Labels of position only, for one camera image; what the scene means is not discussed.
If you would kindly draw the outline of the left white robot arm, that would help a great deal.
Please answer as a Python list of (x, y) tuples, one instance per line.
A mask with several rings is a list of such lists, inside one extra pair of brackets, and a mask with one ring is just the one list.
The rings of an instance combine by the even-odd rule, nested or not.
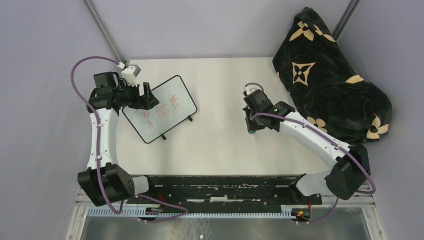
[(93, 76), (95, 88), (85, 101), (92, 139), (85, 171), (77, 181), (92, 203), (99, 207), (133, 196), (149, 204), (158, 191), (146, 176), (132, 177), (118, 164), (116, 132), (121, 109), (150, 110), (159, 104), (149, 83), (138, 84), (138, 73), (129, 70), (103, 72)]

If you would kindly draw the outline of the small black-framed whiteboard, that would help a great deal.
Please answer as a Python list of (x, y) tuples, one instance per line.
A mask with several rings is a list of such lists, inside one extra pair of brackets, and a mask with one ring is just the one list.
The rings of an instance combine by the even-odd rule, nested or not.
[(198, 107), (180, 75), (164, 81), (152, 90), (159, 104), (149, 110), (125, 107), (123, 115), (142, 141), (150, 144), (166, 139), (165, 134), (185, 120), (193, 120)]

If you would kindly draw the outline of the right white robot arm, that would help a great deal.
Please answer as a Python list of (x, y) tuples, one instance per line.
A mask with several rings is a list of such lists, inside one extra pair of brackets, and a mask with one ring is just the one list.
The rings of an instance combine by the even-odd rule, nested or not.
[(363, 145), (351, 145), (330, 136), (289, 104), (283, 101), (273, 104), (257, 87), (245, 87), (243, 100), (250, 134), (265, 128), (282, 133), (302, 144), (328, 167), (296, 180), (288, 191), (292, 202), (301, 204), (314, 194), (333, 194), (348, 200), (361, 192), (360, 187), (371, 176), (368, 151)]

